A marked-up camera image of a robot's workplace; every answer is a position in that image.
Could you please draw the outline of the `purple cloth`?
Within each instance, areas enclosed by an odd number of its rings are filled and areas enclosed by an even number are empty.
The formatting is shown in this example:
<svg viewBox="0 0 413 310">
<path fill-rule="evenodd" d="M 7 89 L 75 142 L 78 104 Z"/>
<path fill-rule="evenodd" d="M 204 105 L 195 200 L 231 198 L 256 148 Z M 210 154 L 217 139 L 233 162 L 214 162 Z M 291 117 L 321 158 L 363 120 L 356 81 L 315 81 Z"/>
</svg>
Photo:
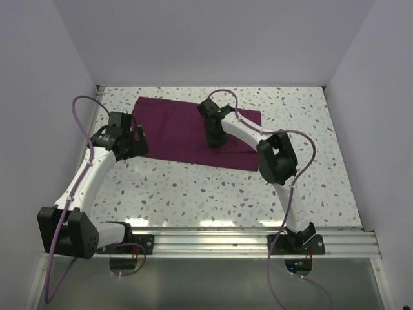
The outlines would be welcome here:
<svg viewBox="0 0 413 310">
<path fill-rule="evenodd" d="M 258 170 L 257 154 L 233 135 L 214 148 L 207 142 L 204 121 L 196 103 L 138 97 L 132 115 L 143 127 L 147 158 L 212 167 Z"/>
</svg>

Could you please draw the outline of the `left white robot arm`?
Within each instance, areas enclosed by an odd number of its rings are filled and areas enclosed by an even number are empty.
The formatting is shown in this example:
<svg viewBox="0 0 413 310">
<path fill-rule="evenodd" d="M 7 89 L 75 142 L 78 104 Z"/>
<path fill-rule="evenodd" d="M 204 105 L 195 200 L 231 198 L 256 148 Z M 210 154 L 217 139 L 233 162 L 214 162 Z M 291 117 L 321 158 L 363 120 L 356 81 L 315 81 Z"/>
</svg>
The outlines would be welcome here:
<svg viewBox="0 0 413 310">
<path fill-rule="evenodd" d="M 85 158 L 66 192 L 37 215 L 43 247 L 48 254 L 89 259 L 104 247 L 125 254 L 132 250 L 130 224 L 92 223 L 90 211 L 106 175 L 119 161 L 148 154 L 143 127 L 131 114 L 110 112 L 108 124 L 89 140 Z"/>
</svg>

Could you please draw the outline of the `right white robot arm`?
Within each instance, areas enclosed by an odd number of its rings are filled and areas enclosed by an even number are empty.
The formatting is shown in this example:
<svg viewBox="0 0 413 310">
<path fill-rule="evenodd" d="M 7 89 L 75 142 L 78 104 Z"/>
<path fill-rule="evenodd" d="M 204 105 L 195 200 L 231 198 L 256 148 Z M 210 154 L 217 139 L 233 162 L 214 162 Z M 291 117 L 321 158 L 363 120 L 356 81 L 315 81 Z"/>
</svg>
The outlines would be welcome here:
<svg viewBox="0 0 413 310">
<path fill-rule="evenodd" d="M 204 100 L 197 110 L 203 118 L 206 140 L 211 147 L 225 145 L 229 136 L 234 136 L 256 152 L 259 173 L 274 187 L 287 217 L 285 234 L 280 235 L 271 252 L 307 252 L 316 236 L 316 229 L 307 217 L 301 197 L 294 197 L 298 193 L 298 160 L 288 133 L 282 130 L 265 134 L 257 124 L 243 119 L 234 107 L 219 107 L 210 98 Z"/>
</svg>

